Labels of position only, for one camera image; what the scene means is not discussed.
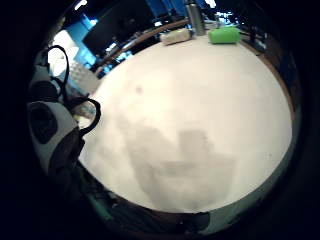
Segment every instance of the computer screen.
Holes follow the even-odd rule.
[[[83,43],[95,55],[114,42],[122,42],[136,31],[153,27],[154,15],[145,0],[120,0],[98,19]]]

